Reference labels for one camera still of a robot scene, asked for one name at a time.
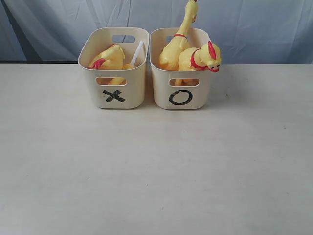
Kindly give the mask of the yellow chicken facing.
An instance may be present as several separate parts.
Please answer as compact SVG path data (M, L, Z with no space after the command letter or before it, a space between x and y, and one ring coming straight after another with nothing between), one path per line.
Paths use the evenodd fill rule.
M171 41L164 47L159 56L159 67L163 70L177 71L179 69L178 61L179 55L190 48L187 38L188 30L191 24L196 20L199 10L197 0L189 0L185 7L184 19L173 35Z
M218 72L222 63L220 48L211 41L200 48L190 47L179 55L179 71L204 71Z

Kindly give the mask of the headless yellow rubber chicken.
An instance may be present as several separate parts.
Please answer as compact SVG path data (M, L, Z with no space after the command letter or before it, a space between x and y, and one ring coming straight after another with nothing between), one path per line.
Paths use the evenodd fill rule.
M125 69L125 54L121 45L112 44L106 50L96 55L87 66L88 69L122 70ZM100 85L124 85L125 78L99 78Z

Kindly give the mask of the cream bin marked O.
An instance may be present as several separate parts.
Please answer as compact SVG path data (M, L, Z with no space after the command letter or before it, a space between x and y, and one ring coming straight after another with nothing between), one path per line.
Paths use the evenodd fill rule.
M160 28L150 36L150 61L155 103L168 110L198 109L208 99L215 73L210 70L170 71L159 67L159 56L177 27Z

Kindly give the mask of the cream bin marked X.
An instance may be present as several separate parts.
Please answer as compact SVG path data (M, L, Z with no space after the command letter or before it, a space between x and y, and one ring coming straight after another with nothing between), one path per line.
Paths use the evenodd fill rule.
M122 46L124 63L130 63L140 41L144 47L134 64L127 70L88 69L91 60L112 44ZM149 47L148 31L137 27L105 27L95 30L88 37L79 55L80 73L85 80L93 104L104 109L132 109L144 100L145 75ZM124 85L100 85L99 78L125 78Z

